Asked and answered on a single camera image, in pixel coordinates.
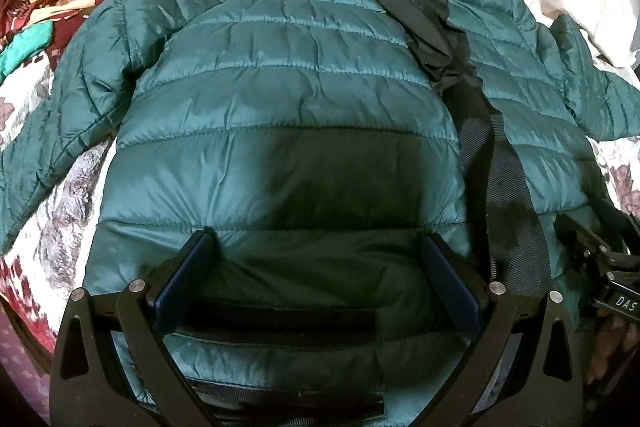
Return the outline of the person's right hand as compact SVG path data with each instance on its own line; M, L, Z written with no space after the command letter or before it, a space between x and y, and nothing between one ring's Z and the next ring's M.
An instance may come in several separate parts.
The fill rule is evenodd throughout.
M603 309L599 309L597 314L603 323L594 340L593 352L587 365L587 385L604 377L608 370L608 361L618 348L629 352L639 344L639 329L636 323L628 323L623 317Z

